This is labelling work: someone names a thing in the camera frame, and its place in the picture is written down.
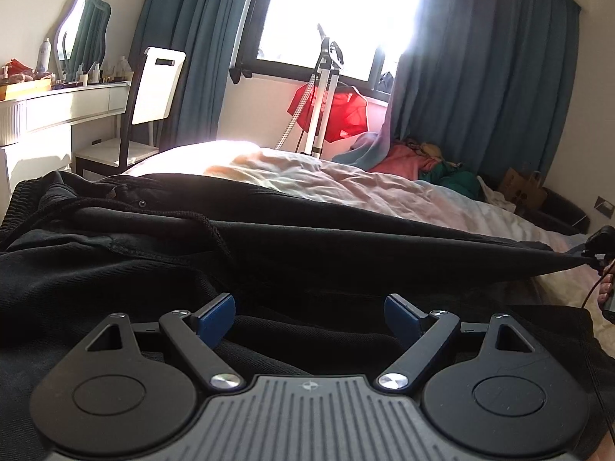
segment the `white dresser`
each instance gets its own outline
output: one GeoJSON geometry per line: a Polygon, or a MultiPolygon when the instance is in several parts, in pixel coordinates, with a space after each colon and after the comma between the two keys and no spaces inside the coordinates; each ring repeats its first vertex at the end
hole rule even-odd
{"type": "Polygon", "coordinates": [[[122,114],[129,89],[112,83],[0,102],[0,219],[19,182],[71,163],[71,125],[122,114]]]}

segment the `pink clothing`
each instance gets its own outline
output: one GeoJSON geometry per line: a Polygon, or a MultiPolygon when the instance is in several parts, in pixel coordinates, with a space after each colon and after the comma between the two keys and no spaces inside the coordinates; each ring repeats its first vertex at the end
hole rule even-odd
{"type": "Polygon", "coordinates": [[[439,159],[417,154],[404,144],[394,144],[387,157],[371,168],[370,173],[388,173],[408,180],[418,180],[419,171],[431,171],[439,162],[439,159]]]}

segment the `teal curtain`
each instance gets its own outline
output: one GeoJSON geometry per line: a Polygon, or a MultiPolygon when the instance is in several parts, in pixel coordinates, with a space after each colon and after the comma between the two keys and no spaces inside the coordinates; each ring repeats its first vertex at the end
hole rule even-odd
{"type": "Polygon", "coordinates": [[[71,58],[66,61],[66,77],[69,80],[78,79],[75,75],[81,64],[87,73],[94,62],[102,63],[110,17],[111,6],[108,3],[102,0],[85,0],[71,58]]]}
{"type": "MultiPolygon", "coordinates": [[[[130,50],[136,67],[149,46],[186,53],[170,116],[156,123],[162,150],[214,140],[246,0],[145,0],[130,50]]],[[[133,138],[144,141],[144,131],[133,138]]]]}
{"type": "Polygon", "coordinates": [[[334,160],[370,169],[412,138],[494,181],[509,166],[545,174],[572,94],[579,11],[573,0],[422,0],[382,132],[334,160]]]}

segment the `drawstring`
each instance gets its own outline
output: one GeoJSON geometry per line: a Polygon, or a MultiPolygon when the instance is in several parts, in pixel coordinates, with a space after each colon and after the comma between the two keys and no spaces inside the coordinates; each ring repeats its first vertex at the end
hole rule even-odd
{"type": "Polygon", "coordinates": [[[238,265],[236,264],[230,250],[226,246],[226,243],[224,242],[218,229],[216,229],[216,227],[204,215],[196,213],[194,211],[153,211],[148,209],[142,209],[140,207],[134,207],[130,204],[122,203],[122,201],[114,201],[102,198],[67,198],[62,201],[56,201],[55,203],[51,203],[47,206],[42,207],[8,233],[7,237],[5,237],[4,240],[0,242],[0,251],[6,251],[6,249],[18,237],[22,236],[27,231],[36,229],[44,222],[61,218],[67,213],[76,211],[77,209],[81,209],[83,207],[102,207],[115,211],[128,211],[145,215],[166,216],[171,218],[182,218],[195,221],[201,224],[202,227],[207,231],[210,239],[216,245],[217,249],[221,253],[222,257],[225,259],[225,261],[228,263],[232,271],[235,272],[235,274],[239,273],[238,265]]]}

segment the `triangular hole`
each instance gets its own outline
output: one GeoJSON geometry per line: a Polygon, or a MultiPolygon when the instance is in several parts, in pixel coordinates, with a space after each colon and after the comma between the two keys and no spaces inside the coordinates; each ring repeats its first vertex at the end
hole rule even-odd
{"type": "Polygon", "coordinates": [[[122,348],[122,337],[119,334],[119,326],[113,324],[107,326],[98,337],[87,347],[88,352],[100,352],[101,350],[119,350],[122,348]]]}
{"type": "Polygon", "coordinates": [[[510,326],[500,326],[497,333],[496,348],[507,352],[531,353],[534,349],[510,326]]]}

